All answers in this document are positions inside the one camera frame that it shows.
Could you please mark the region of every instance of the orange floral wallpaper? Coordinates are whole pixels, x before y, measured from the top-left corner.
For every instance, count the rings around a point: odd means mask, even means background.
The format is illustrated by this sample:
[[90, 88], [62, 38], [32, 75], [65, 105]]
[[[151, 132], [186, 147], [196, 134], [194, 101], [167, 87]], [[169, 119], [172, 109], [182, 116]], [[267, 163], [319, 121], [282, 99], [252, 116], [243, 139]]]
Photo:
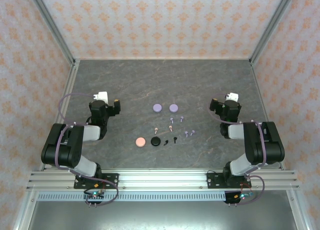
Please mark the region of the orange floral wallpaper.
[[298, 170], [320, 226], [320, 0], [292, 0], [254, 71], [285, 165]]
[[13, 229], [69, 64], [32, 0], [0, 0], [0, 225]]
[[44, 0], [78, 59], [248, 59], [280, 0]]

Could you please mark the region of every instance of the gray floor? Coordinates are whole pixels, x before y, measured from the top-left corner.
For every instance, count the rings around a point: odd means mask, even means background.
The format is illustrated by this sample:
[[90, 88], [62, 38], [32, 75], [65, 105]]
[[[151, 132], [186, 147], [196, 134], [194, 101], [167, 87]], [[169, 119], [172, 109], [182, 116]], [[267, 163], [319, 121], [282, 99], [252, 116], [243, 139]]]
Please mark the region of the gray floor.
[[30, 230], [296, 230], [286, 191], [266, 191], [257, 202], [38, 202]]
[[[214, 93], [239, 94], [240, 121], [265, 120], [247, 60], [81, 60], [72, 92], [101, 91], [108, 92], [109, 103], [121, 102], [105, 138], [83, 144], [82, 154], [102, 168], [221, 168], [238, 158], [243, 141], [224, 139], [219, 123], [208, 114]], [[84, 122], [90, 116], [89, 101], [72, 97], [66, 116]], [[156, 103], [162, 112], [153, 112]], [[179, 106], [177, 113], [169, 111], [173, 103]], [[156, 127], [162, 142], [158, 147], [150, 144]], [[195, 134], [186, 138], [184, 132], [192, 130]], [[138, 137], [146, 139], [145, 147], [136, 147]]]

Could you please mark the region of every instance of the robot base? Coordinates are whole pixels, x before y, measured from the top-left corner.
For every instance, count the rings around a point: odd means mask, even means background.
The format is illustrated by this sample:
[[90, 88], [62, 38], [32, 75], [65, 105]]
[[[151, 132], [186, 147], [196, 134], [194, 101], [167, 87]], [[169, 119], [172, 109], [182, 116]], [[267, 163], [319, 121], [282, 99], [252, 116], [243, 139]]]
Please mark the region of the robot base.
[[208, 189], [238, 189], [241, 183], [246, 183], [251, 187], [251, 182], [247, 181], [244, 176], [233, 176], [230, 170], [230, 162], [227, 162], [222, 173], [210, 172], [206, 174], [206, 182]]
[[[97, 164], [97, 166], [96, 166], [96, 172], [93, 177], [97, 178], [97, 179], [108, 180], [108, 181], [114, 183], [116, 186], [118, 186], [119, 174], [118, 173], [102, 173], [101, 167], [99, 164]], [[103, 188], [104, 189], [115, 189], [115, 187], [110, 184], [107, 184], [107, 183], [102, 184], [101, 181], [95, 181], [95, 180], [87, 179], [87, 178], [80, 177], [80, 176], [75, 176], [73, 188], [74, 189], [85, 189], [85, 190], [86, 189], [103, 189]]]

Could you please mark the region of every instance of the marble table surface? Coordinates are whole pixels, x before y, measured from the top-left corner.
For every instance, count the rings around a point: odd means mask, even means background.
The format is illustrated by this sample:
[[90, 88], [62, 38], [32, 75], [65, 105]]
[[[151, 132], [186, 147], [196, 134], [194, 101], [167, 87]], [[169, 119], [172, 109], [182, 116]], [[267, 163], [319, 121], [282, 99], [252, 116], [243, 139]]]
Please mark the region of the marble table surface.
[[[108, 92], [109, 104], [120, 100], [121, 112], [109, 118], [104, 139], [83, 143], [82, 154], [104, 169], [222, 168], [241, 156], [243, 140], [221, 136], [220, 123], [208, 113], [215, 93], [239, 94], [239, 121], [265, 120], [248, 60], [81, 60], [72, 92], [102, 91]], [[72, 97], [66, 117], [84, 122], [90, 101]], [[155, 113], [154, 104], [162, 111]], [[177, 113], [169, 111], [171, 104], [178, 105]], [[150, 143], [154, 128], [159, 146]], [[195, 134], [186, 138], [185, 131], [192, 130]], [[135, 144], [138, 137], [146, 139], [142, 148]]]

